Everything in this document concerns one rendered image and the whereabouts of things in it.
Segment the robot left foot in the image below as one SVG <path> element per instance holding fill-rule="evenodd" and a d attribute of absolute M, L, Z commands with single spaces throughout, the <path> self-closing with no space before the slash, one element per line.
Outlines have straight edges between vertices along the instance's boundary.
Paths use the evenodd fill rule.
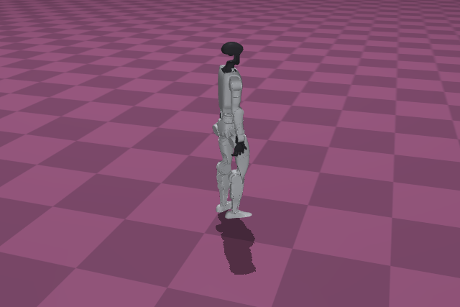
<path fill-rule="evenodd" d="M 225 202 L 226 203 L 226 202 Z M 216 212 L 223 212 L 223 211 L 226 211 L 226 210 L 229 210 L 231 209 L 231 201 L 227 201 L 227 205 L 225 206 L 222 206 L 222 203 L 219 204 L 217 207 L 216 207 Z"/>

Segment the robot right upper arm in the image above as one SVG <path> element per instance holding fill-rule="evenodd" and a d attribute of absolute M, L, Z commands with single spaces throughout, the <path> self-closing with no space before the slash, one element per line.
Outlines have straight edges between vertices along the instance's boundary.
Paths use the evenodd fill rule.
<path fill-rule="evenodd" d="M 231 112 L 234 116 L 237 109 L 243 110 L 239 106 L 241 102 L 242 81 L 237 76 L 232 76 L 229 80 L 229 89 L 231 91 Z"/>

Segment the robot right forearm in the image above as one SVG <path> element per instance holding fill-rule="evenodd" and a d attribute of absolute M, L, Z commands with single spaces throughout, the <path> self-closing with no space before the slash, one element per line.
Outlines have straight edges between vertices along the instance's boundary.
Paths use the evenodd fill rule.
<path fill-rule="evenodd" d="M 244 141 L 243 115 L 244 115 L 244 112 L 241 109 L 237 109 L 234 113 L 233 123 L 234 123 L 236 136 L 238 137 L 238 142 Z"/>

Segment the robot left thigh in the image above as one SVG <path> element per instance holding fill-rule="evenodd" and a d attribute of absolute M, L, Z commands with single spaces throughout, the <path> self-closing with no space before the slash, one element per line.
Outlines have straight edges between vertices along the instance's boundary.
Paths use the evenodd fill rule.
<path fill-rule="evenodd" d="M 217 130 L 217 123 L 213 125 L 213 131 L 216 136 L 219 136 L 220 134 Z M 234 148 L 229 144 L 229 139 L 222 137 L 221 135 L 218 137 L 218 144 L 223 160 L 218 164 L 217 170 L 221 174 L 227 174 L 231 170 L 231 161 L 233 157 L 231 154 L 233 154 Z"/>

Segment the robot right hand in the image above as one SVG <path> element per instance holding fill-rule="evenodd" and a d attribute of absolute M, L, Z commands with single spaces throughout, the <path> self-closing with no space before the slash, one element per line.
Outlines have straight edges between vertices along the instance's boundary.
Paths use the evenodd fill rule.
<path fill-rule="evenodd" d="M 241 153 L 244 154 L 244 149 L 247 149 L 245 147 L 245 144 L 244 144 L 244 141 L 243 142 L 238 142 L 238 137 L 236 136 L 236 146 L 234 148 L 234 154 L 231 154 L 232 156 L 238 156 L 238 155 L 241 155 Z"/>

